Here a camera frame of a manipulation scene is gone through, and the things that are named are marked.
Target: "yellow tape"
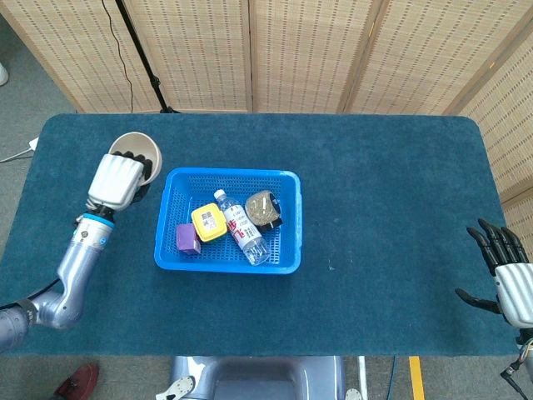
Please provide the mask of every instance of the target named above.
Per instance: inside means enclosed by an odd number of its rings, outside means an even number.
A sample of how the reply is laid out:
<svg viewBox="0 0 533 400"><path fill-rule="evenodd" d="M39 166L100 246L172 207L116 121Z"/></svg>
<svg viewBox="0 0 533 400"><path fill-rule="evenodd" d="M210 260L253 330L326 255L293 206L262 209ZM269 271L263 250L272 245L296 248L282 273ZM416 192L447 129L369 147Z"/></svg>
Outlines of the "yellow tape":
<svg viewBox="0 0 533 400"><path fill-rule="evenodd" d="M411 370L411 384L413 387L413 400L424 400L424 385L422 383L422 370L418 356L409 357L409 369Z"/></svg>

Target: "label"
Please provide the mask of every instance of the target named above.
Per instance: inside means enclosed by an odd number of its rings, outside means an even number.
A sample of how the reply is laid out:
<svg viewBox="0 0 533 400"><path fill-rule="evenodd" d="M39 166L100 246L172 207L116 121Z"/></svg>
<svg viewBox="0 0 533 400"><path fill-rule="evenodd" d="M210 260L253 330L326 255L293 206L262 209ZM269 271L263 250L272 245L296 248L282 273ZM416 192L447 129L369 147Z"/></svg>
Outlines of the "label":
<svg viewBox="0 0 533 400"><path fill-rule="evenodd" d="M208 232L217 227L217 221L215 221L211 211L202 214L202 225Z"/></svg>
<svg viewBox="0 0 533 400"><path fill-rule="evenodd" d="M241 250L253 239L261 237L256 226L248 219L242 206L231 206L224 212L227 228L232 233L233 238Z"/></svg>

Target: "yellow container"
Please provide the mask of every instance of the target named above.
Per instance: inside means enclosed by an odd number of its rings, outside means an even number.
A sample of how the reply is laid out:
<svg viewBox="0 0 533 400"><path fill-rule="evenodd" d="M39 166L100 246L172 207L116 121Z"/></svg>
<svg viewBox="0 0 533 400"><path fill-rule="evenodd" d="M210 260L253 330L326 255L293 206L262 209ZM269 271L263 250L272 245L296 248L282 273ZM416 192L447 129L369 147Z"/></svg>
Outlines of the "yellow container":
<svg viewBox="0 0 533 400"><path fill-rule="evenodd" d="M227 232L226 218L214 202L194 210L191 218L198 237L203 242L210 242Z"/></svg>

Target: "robot finger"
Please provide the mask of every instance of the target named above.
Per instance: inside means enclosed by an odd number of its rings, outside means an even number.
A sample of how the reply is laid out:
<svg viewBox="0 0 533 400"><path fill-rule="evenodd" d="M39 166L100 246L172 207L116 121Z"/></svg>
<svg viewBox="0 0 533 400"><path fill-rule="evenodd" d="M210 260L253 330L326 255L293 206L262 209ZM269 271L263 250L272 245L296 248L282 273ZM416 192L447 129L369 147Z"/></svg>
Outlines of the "robot finger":
<svg viewBox="0 0 533 400"><path fill-rule="evenodd" d="M518 256L516 255L515 249L513 248L513 245L511 243L511 239L507 236L507 234L505 232L503 232L498 227L494 227L494 229L496 230L496 233L500 237L504 248L506 248L507 255L509 255L509 260L511 261L511 263L518 263L519 259L518 259Z"/></svg>
<svg viewBox="0 0 533 400"><path fill-rule="evenodd" d="M496 232L496 227L490 225L487 221L481 218L478 219L477 222L485 231L486 236L489 239L489 243L491 244L492 251L498 258L498 262L501 265L510 263L511 260L509 259L509 255L507 254L507 251L504 248L498 233Z"/></svg>
<svg viewBox="0 0 533 400"><path fill-rule="evenodd" d="M520 239L510 229L503 227L501 231L511 240L511 246L516 252L519 263L528 263L530 260L527 258L526 250L522 247Z"/></svg>
<svg viewBox="0 0 533 400"><path fill-rule="evenodd" d="M494 313L494 314L501 314L501 311L498 308L497 302L471 296L468 292L466 292L465 290L459 287L456 288L456 295L459 296L463 302L471 305L472 307L490 311L491 313Z"/></svg>
<svg viewBox="0 0 533 400"><path fill-rule="evenodd" d="M485 260L486 266L489 268L491 275L494 277L496 275L494 270L500 265L500 263L492 251L491 245L486 241L485 237L473 227L468 227L466 231L476 240L477 245L481 250L481 254L483 255L483 259Z"/></svg>
<svg viewBox="0 0 533 400"><path fill-rule="evenodd" d="M119 151L116 151L113 153L113 156L122 156L125 158L131 158L132 160L140 162L143 166L143 176L144 179L147 180L150 177L150 174L152 173L152 160L147 159L142 154L134 155L132 152L127 151L125 153L121 153Z"/></svg>

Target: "red shoe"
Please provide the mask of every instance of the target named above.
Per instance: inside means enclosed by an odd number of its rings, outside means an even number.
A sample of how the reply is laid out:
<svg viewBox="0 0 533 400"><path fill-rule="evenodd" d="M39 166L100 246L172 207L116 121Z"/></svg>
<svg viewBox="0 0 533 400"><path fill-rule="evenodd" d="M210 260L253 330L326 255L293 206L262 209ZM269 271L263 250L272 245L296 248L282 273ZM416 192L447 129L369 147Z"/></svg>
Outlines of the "red shoe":
<svg viewBox="0 0 533 400"><path fill-rule="evenodd" d="M88 400L97 386L98 365L85 364L76 370L54 394L66 400Z"/></svg>

